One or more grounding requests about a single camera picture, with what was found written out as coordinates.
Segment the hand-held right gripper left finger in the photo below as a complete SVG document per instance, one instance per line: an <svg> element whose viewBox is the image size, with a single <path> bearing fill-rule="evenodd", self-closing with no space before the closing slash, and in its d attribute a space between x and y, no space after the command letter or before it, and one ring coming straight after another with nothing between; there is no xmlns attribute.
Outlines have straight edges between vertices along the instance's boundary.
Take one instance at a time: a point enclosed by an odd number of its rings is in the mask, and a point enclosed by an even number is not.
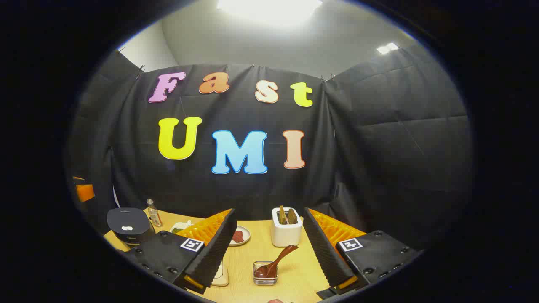
<svg viewBox="0 0 539 303"><path fill-rule="evenodd" d="M177 234L160 231L123 256L148 274L202 295L211 286L236 228L231 208Z"/></svg>

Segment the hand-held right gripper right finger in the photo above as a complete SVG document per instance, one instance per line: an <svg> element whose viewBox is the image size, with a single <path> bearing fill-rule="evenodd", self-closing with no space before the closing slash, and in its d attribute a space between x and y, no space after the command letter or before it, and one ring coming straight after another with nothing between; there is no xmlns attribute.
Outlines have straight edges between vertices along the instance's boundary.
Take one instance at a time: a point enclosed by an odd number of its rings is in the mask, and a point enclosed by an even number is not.
<svg viewBox="0 0 539 303"><path fill-rule="evenodd" d="M329 284L318 291L323 300L381 282L423 253L387 232L365 233L307 207L303 226Z"/></svg>

